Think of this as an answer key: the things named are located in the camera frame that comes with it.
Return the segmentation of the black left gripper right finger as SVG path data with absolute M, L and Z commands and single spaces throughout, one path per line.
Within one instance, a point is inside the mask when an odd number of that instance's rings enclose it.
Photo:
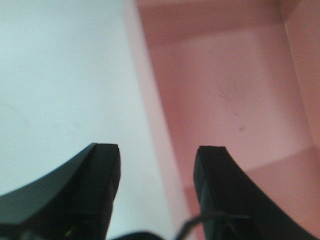
M 237 165 L 223 146 L 200 146 L 193 182 L 202 214 L 223 212 L 203 223 L 207 240 L 314 240 Z

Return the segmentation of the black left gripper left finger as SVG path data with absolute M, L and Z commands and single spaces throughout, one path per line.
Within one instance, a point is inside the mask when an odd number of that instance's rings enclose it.
M 0 197 L 1 239 L 105 239 L 120 177 L 119 147 L 88 145 L 50 173 Z

